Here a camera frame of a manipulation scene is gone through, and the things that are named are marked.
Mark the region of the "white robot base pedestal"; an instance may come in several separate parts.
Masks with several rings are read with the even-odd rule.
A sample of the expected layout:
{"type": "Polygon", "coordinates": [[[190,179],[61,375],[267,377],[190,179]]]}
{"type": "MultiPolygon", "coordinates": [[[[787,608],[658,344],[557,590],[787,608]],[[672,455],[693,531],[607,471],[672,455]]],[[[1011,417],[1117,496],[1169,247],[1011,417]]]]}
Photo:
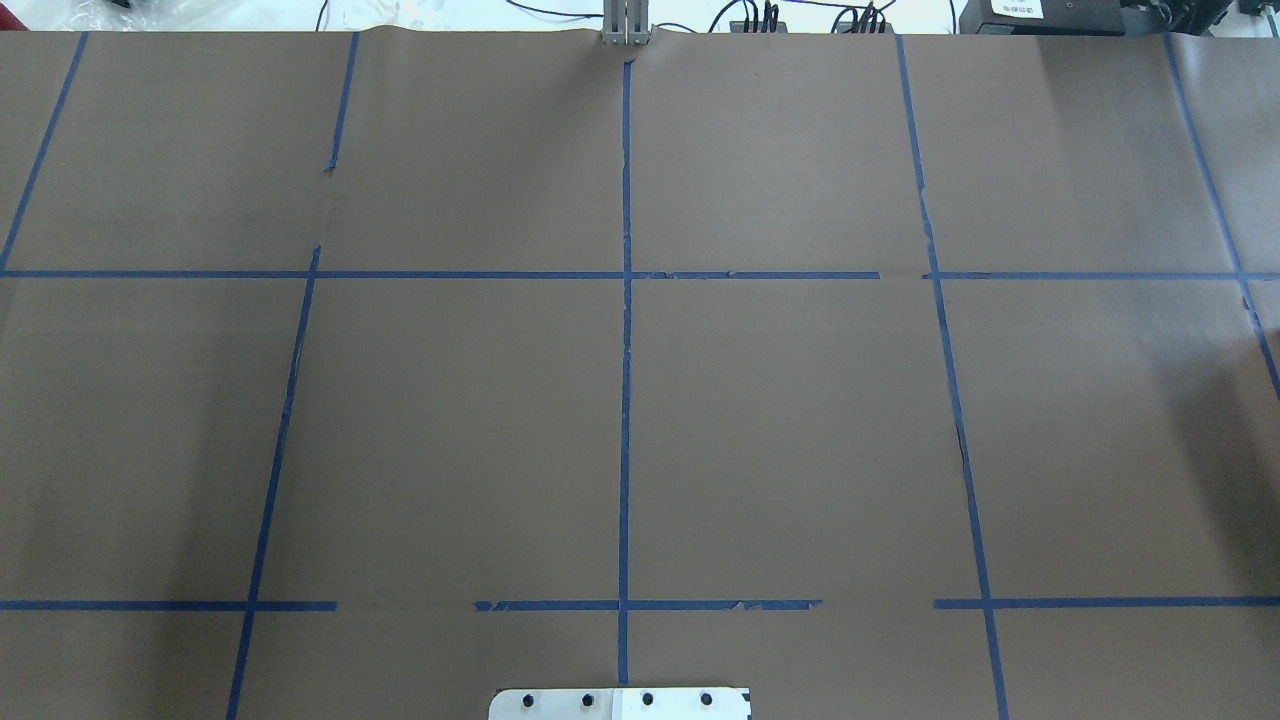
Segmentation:
{"type": "Polygon", "coordinates": [[[748,688],[616,687],[498,692],[489,719],[751,719],[748,688]]]}

